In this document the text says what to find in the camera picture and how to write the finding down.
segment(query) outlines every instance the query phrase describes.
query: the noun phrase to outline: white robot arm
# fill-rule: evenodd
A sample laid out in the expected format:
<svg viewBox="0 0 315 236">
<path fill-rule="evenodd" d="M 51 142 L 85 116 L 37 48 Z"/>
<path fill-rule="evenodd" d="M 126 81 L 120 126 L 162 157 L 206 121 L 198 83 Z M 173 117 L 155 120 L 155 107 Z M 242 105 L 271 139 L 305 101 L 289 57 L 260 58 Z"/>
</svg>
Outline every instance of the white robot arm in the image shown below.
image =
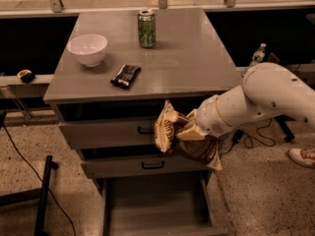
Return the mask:
<svg viewBox="0 0 315 236">
<path fill-rule="evenodd" d="M 315 131 L 315 91 L 288 69 L 260 63 L 248 70 L 241 86 L 206 99 L 195 122 L 203 133 L 220 137 L 237 125 L 279 115 Z"/>
</svg>

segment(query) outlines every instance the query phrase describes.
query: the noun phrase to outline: green can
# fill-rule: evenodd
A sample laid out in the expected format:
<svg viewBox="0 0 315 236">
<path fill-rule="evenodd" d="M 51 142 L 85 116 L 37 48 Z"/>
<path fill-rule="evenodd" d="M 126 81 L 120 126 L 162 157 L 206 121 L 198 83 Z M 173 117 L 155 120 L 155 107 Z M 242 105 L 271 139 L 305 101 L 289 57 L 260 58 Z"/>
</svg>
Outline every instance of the green can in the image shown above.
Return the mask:
<svg viewBox="0 0 315 236">
<path fill-rule="evenodd" d="M 156 44 L 156 15 L 153 10 L 142 10 L 138 14 L 138 33 L 141 47 Z"/>
</svg>

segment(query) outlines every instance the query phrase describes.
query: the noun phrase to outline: desk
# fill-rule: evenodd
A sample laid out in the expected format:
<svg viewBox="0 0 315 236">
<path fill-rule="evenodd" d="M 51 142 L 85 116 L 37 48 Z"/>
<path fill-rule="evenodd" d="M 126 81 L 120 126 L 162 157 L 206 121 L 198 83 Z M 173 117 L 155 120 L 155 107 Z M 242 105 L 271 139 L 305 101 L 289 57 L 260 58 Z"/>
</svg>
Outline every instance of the desk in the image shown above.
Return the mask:
<svg viewBox="0 0 315 236">
<path fill-rule="evenodd" d="M 152 49 L 139 45 L 137 11 L 81 14 L 70 39 L 102 34 L 106 57 L 85 68 L 65 50 L 44 101 L 103 196 L 101 235 L 224 235 L 210 220 L 209 168 L 160 153 L 152 130 L 166 98 L 187 114 L 241 76 L 202 9 L 156 14 Z M 123 64 L 142 68 L 128 90 L 110 83 Z"/>
</svg>

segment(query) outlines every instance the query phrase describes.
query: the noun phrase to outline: shoe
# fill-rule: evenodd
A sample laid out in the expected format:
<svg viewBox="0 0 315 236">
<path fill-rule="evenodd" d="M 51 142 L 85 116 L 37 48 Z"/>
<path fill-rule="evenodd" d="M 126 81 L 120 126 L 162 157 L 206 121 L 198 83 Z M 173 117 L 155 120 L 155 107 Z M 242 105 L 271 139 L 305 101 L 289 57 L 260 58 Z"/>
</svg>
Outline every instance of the shoe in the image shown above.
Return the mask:
<svg viewBox="0 0 315 236">
<path fill-rule="evenodd" d="M 315 169 L 315 148 L 291 148 L 287 154 L 296 163 Z"/>
</svg>

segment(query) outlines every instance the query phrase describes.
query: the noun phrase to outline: drawer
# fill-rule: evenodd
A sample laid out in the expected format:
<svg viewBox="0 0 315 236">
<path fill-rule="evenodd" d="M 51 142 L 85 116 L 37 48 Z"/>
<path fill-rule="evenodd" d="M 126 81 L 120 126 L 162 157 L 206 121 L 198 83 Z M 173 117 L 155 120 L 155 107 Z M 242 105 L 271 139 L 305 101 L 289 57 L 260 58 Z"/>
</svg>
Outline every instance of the drawer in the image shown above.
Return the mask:
<svg viewBox="0 0 315 236">
<path fill-rule="evenodd" d="M 117 157 L 85 160 L 81 166 L 90 179 L 209 170 L 207 166 L 181 155 L 153 153 L 155 150 L 155 146 L 116 147 Z"/>
<path fill-rule="evenodd" d="M 155 142 L 154 118 L 62 122 L 71 149 L 149 145 Z"/>
<path fill-rule="evenodd" d="M 200 172 L 103 180 L 99 235 L 227 235 L 211 217 Z"/>
</svg>

